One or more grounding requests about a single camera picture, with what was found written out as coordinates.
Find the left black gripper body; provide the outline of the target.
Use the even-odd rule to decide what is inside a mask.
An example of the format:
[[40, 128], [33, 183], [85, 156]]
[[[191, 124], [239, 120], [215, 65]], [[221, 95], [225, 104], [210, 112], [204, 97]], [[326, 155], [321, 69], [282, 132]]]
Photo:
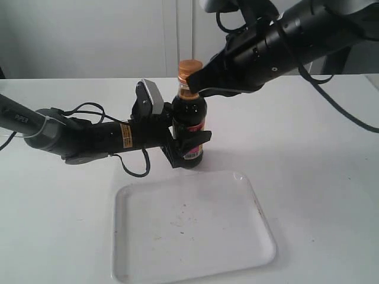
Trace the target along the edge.
[[172, 118], [164, 118], [162, 113], [140, 118], [132, 108], [128, 125], [132, 139], [130, 151], [159, 147], [172, 168], [181, 167], [181, 156], [169, 129], [172, 126]]

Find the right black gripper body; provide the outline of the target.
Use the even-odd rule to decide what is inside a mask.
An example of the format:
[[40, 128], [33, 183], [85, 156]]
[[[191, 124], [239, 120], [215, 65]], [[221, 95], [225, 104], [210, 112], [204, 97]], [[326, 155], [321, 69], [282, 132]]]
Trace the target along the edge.
[[263, 17], [252, 27], [226, 36], [225, 47], [216, 56], [224, 57], [232, 89], [255, 92], [296, 67], [278, 32], [279, 24], [277, 19]]

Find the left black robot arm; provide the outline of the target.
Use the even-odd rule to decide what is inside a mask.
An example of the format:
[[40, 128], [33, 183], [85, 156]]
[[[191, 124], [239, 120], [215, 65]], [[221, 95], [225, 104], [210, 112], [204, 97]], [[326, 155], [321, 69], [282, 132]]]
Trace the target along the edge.
[[184, 165], [182, 157], [200, 144], [210, 141], [211, 131], [187, 132], [174, 139], [172, 109], [169, 103], [153, 114], [152, 103], [139, 95], [133, 105], [131, 118], [120, 121], [106, 118], [98, 112], [99, 122], [76, 118], [79, 108], [63, 111], [57, 108], [33, 111], [6, 96], [1, 96], [1, 127], [22, 138], [30, 147], [56, 154], [66, 164], [84, 164], [121, 153], [159, 147], [173, 168]]

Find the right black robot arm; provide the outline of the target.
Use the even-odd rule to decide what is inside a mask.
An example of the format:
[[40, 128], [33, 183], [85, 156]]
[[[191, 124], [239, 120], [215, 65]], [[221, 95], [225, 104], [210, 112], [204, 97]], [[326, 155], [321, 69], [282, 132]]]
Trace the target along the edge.
[[300, 1], [282, 13], [271, 1], [207, 1], [204, 9], [240, 11], [245, 21], [187, 78], [191, 92], [205, 97], [254, 92], [299, 64], [378, 40], [377, 1]]

